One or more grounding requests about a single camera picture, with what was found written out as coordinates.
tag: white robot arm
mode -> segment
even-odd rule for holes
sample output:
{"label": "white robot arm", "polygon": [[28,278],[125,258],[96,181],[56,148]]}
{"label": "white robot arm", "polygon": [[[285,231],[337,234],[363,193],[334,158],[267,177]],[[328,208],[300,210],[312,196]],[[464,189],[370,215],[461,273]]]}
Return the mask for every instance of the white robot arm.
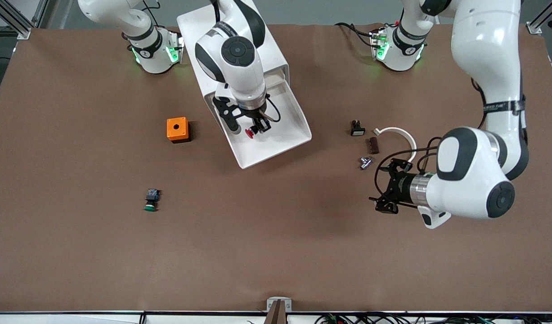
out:
{"label": "white robot arm", "polygon": [[120,28],[144,70],[154,74],[166,72],[180,61],[183,41],[177,33],[154,27],[142,10],[132,9],[140,1],[78,0],[78,5],[91,21]]}
{"label": "white robot arm", "polygon": [[212,4],[216,25],[196,42],[196,59],[206,74],[219,82],[212,101],[226,126],[238,134],[241,127],[236,119],[249,117],[254,126],[246,133],[253,138],[269,130],[270,121],[280,121],[265,114],[269,95],[256,49],[264,43],[266,26],[241,0],[212,0]]}
{"label": "white robot arm", "polygon": [[510,181],[528,162],[518,56],[520,0],[421,0],[416,4],[411,6],[416,10],[412,17],[421,17],[418,12],[455,12],[453,57],[480,86],[486,130],[459,127],[444,135],[437,149],[436,174],[410,174],[411,164],[393,159],[382,168],[391,181],[388,190],[374,199],[376,209],[397,213],[397,204],[414,203],[428,228],[451,215],[500,217],[514,202]]}

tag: brown tabletop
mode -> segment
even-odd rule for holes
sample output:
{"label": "brown tabletop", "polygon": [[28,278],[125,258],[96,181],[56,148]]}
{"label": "brown tabletop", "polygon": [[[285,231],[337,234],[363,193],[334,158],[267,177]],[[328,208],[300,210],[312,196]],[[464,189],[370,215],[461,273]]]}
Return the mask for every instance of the brown tabletop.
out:
{"label": "brown tabletop", "polygon": [[[530,164],[503,217],[374,211],[352,119],[402,127],[418,145],[478,125],[480,95],[438,25],[408,72],[373,62],[339,27],[270,26],[313,133],[241,170],[187,55],[162,75],[134,63],[116,30],[35,29],[0,88],[0,311],[552,311],[552,69],[520,32]],[[194,121],[171,144],[166,119]],[[378,158],[407,149],[379,138]],[[159,211],[143,211],[148,188]]]}

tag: tiled floor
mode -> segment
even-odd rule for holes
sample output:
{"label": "tiled floor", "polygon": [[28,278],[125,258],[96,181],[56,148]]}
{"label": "tiled floor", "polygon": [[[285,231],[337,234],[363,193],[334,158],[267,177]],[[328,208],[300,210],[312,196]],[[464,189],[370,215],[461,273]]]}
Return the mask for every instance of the tiled floor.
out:
{"label": "tiled floor", "polygon": [[[146,0],[150,6],[154,0]],[[548,0],[525,0],[522,5],[521,22],[531,20],[547,5]],[[153,10],[158,23],[175,26],[175,18],[183,13],[208,4],[208,0],[160,0],[162,9]],[[267,24],[332,25],[340,21],[354,24],[395,21],[399,18],[402,5],[397,0],[255,0]],[[48,28],[102,28],[83,16],[77,0],[56,0],[51,17],[44,24]],[[552,58],[552,29],[543,26],[548,52]],[[10,56],[15,39],[0,37],[0,56]],[[0,60],[0,82],[8,62]]]}

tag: white curved tube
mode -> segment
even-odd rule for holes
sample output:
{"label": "white curved tube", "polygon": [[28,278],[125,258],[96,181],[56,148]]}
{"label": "white curved tube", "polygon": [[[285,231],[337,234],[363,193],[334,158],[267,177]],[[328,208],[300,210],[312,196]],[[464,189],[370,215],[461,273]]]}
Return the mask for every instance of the white curved tube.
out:
{"label": "white curved tube", "polygon": [[[408,133],[407,131],[401,129],[401,128],[398,128],[398,127],[386,127],[382,130],[379,130],[379,129],[374,129],[374,133],[376,135],[380,135],[382,134],[383,132],[385,131],[392,131],[394,133],[398,133],[399,135],[402,135],[403,137],[406,138],[406,140],[408,140],[408,142],[410,142],[410,146],[412,147],[413,150],[416,150],[418,149],[417,145],[416,145],[416,141],[414,140],[414,138],[412,137],[412,135],[410,135],[410,133]],[[412,162],[414,160],[414,158],[416,157],[416,151],[412,152],[412,156],[408,159],[408,162]]]}

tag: orange cube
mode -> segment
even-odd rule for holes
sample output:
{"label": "orange cube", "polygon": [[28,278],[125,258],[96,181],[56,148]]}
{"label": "orange cube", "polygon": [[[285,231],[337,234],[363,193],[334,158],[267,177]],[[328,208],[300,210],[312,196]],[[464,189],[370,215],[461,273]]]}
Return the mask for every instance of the orange cube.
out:
{"label": "orange cube", "polygon": [[186,117],[168,119],[166,131],[168,139],[174,144],[192,140],[190,137],[190,125]]}

